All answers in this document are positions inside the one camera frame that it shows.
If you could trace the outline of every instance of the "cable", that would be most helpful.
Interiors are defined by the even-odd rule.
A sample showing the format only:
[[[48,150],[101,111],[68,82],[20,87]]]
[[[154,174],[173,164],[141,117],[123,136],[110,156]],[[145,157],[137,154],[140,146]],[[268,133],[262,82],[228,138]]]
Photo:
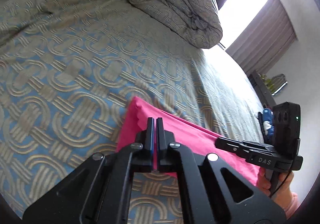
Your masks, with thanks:
[[[272,194],[270,194],[269,198],[272,198],[272,197],[276,194],[276,192],[284,185],[285,181],[286,181],[287,178],[290,176],[290,173],[291,173],[291,172],[292,172],[292,171],[289,170],[289,172],[288,172],[287,176],[285,177],[285,179],[282,181],[282,183],[279,185],[279,187],[278,187]]]

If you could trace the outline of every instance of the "wall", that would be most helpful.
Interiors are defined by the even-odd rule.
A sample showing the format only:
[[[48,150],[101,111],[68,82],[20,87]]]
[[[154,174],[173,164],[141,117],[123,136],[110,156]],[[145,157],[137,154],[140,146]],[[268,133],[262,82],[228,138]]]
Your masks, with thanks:
[[[302,201],[320,171],[320,11],[314,0],[280,0],[291,19],[298,40],[267,73],[284,73],[286,88],[275,97],[277,103],[291,101],[301,106],[300,155],[304,163],[295,172],[291,189]]]

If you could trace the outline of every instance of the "hand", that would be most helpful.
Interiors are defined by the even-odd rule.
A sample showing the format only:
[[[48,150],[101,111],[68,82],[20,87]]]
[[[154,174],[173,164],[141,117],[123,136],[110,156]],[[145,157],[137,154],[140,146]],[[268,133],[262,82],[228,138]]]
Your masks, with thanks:
[[[269,180],[266,179],[265,177],[266,170],[265,168],[260,168],[259,174],[258,174],[258,181],[257,181],[257,187],[259,190],[261,190],[265,195],[270,196],[270,187],[271,183]],[[283,172],[279,175],[279,181],[283,182],[285,177],[287,176],[287,173]],[[284,184],[281,186],[281,188],[277,191],[277,193],[272,197],[273,201],[278,204],[280,207],[283,209],[286,209],[292,198],[293,195],[290,191],[290,183],[293,179],[293,172],[290,173],[289,177],[287,180],[284,182]]]

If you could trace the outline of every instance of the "blue toy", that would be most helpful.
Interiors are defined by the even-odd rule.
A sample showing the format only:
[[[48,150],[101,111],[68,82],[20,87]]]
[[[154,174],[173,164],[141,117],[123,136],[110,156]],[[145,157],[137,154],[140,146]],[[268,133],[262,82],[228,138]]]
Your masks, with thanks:
[[[270,109],[264,109],[262,114],[262,122],[264,128],[265,143],[271,144],[274,133],[274,126],[272,125],[273,113]]]

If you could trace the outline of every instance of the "pink towel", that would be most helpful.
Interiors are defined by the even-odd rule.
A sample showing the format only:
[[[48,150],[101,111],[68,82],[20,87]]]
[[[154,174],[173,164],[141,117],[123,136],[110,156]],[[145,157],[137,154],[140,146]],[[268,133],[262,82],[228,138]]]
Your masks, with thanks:
[[[119,135],[117,151],[133,143],[136,134],[146,129],[148,117],[162,118],[164,129],[173,132],[177,142],[188,146],[194,153],[200,155],[216,153],[248,181],[256,185],[260,167],[246,163],[244,159],[232,153],[217,149],[214,141],[220,137],[219,134],[157,109],[138,97],[134,97],[129,105]],[[154,155],[154,163],[156,166],[156,154]]]

